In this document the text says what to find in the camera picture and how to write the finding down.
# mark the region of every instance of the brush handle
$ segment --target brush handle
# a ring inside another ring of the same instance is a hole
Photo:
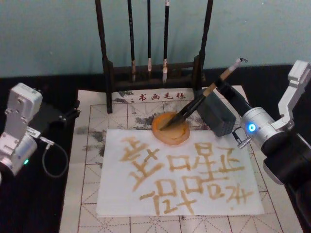
[[[220,75],[220,79],[221,81],[224,81],[226,78],[228,78],[230,76],[230,74],[239,67],[239,65],[241,64],[242,61],[247,61],[245,59],[242,58],[238,58],[235,61],[235,64],[230,66],[228,69],[226,69],[221,75]],[[210,93],[213,92],[213,90],[216,88],[216,84],[212,83],[208,88],[206,88],[206,90],[203,92],[204,96],[208,96]]]

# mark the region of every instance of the ink stain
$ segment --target ink stain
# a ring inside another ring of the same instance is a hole
[[[103,132],[92,132],[91,136],[98,142],[103,142],[104,133]]]
[[[119,91],[119,94],[121,97],[124,97],[124,96],[133,95],[134,93],[132,91]]]
[[[121,99],[121,98],[115,98],[113,101],[118,102],[118,103],[128,103],[128,101],[126,101],[125,99]]]
[[[84,146],[83,151],[92,151],[94,149],[100,149],[102,145],[89,145],[89,146]]]
[[[103,157],[103,156],[104,156],[104,152],[105,152],[105,145],[103,145],[103,146],[100,148],[100,150],[99,150],[99,152],[98,152],[99,156],[100,156],[100,157]]]
[[[95,163],[99,166],[100,169],[103,168],[103,164],[102,163],[98,163],[98,162],[95,162]]]
[[[160,113],[154,113],[148,118],[136,118],[136,123],[142,124],[142,125],[151,125],[154,118],[159,115]]]
[[[88,126],[81,126],[78,127],[75,132],[75,134],[77,135],[83,135],[83,134],[87,134],[88,133]]]

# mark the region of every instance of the calligraphy paper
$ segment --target calligraphy paper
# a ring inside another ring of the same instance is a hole
[[[99,217],[263,214],[246,149],[230,135],[191,131],[177,146],[151,131],[108,130]]]

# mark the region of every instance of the blue wall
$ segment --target blue wall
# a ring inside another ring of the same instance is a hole
[[[164,0],[151,0],[152,60],[163,62]],[[168,62],[200,49],[206,0],[172,0]],[[132,0],[135,56],[147,64],[147,0]],[[130,66],[126,0],[102,0],[107,52]],[[103,71],[94,0],[0,0],[0,77]],[[215,0],[205,67],[311,61],[310,0]]]

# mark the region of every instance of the calligraphy brush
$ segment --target calligraphy brush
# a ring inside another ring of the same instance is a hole
[[[136,64],[135,64],[135,52],[134,52],[134,29],[133,29],[133,14],[132,14],[132,1],[131,0],[127,0],[127,8],[128,8],[128,21],[130,24],[132,78],[133,78],[133,82],[135,82]]]
[[[147,18],[148,18],[148,71],[151,71],[151,20],[150,20],[150,0],[147,1]]]
[[[164,21],[164,59],[163,59],[163,83],[167,79],[167,41],[169,33],[169,12],[170,12],[170,0],[165,0],[165,21]]]
[[[228,76],[241,64],[241,62],[247,62],[244,58],[239,58],[236,60],[235,64],[226,69],[220,77],[213,82],[205,91],[199,95],[197,98],[188,103],[179,113],[177,113],[166,125],[164,125],[160,130],[165,130],[168,128],[172,128],[184,122],[204,101],[206,96],[213,92],[216,88],[216,84],[224,81]]]

